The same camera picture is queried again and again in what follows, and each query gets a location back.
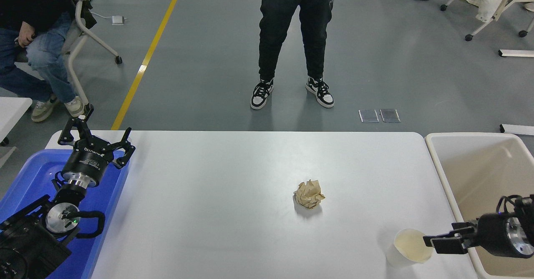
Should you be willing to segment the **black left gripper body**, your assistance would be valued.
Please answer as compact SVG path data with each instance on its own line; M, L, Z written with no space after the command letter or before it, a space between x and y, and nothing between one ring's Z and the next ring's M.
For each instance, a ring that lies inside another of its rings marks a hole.
M114 158L112 152L103 152L109 145L105 140L78 140L64 166L64 179L72 174L83 174L92 179L102 179L108 164Z

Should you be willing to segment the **seated person's hand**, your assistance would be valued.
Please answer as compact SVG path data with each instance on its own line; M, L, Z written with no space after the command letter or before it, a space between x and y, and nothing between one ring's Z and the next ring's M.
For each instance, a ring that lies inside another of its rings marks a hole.
M22 48L28 47L35 39L35 28L23 21L17 38L18 44Z

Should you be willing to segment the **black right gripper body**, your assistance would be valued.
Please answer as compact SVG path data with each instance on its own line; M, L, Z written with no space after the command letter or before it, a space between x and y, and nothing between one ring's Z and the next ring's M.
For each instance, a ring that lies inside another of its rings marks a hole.
M513 257L514 248L507 234L509 216L486 213L478 219L477 243L493 256Z

